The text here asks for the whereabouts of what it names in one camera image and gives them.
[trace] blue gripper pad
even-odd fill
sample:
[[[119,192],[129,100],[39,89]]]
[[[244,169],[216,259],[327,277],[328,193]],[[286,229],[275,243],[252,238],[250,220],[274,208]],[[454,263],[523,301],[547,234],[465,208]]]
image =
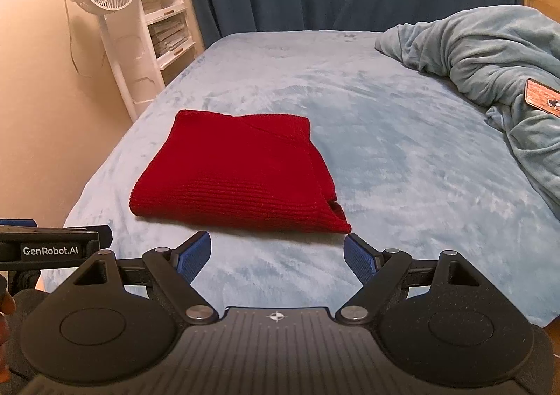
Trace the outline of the blue gripper pad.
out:
[[[182,275],[188,284],[193,282],[210,259],[212,251],[210,234],[207,232],[201,234],[192,245],[179,255],[177,261],[177,272]]]
[[[365,285],[377,273],[373,257],[349,235],[344,239],[344,260],[362,285]]]
[[[35,220],[25,220],[25,219],[9,219],[0,218],[0,225],[3,226],[23,226],[23,227],[37,227]]]

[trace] folded red sweater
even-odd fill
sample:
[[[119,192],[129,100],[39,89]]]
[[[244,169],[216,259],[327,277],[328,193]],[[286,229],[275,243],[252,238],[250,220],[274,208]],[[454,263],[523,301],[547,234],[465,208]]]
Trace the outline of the folded red sweater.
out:
[[[288,114],[178,112],[131,194],[132,213],[195,225],[349,233],[334,183]]]

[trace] crosshair symbol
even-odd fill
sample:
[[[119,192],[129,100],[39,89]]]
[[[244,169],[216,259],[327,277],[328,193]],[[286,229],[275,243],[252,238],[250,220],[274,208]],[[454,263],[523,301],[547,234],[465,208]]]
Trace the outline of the crosshair symbol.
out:
[[[279,320],[287,318],[287,316],[285,314],[280,313],[280,311],[275,311],[270,316],[267,316],[267,318],[272,319],[274,322],[278,322]]]

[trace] card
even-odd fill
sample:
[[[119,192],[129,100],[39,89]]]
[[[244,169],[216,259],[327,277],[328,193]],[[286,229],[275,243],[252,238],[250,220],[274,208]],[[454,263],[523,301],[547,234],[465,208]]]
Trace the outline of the card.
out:
[[[560,92],[534,79],[527,79],[525,102],[541,111],[560,117]]]

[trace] bed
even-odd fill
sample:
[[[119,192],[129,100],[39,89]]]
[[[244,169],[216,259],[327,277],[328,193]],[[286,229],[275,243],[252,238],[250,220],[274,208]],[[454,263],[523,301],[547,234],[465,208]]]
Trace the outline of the bed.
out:
[[[458,250],[531,322],[548,324],[560,314],[560,222],[503,134],[485,123],[485,109],[450,81],[377,52],[378,36],[268,32],[216,42],[135,122],[65,225],[109,224],[119,258],[176,247],[198,229],[135,217],[128,200],[177,111],[304,115],[354,233],[414,258]],[[334,312],[361,286],[344,262],[342,235],[208,231],[212,255],[192,285],[220,312],[230,305]],[[44,271],[47,291],[70,271]]]

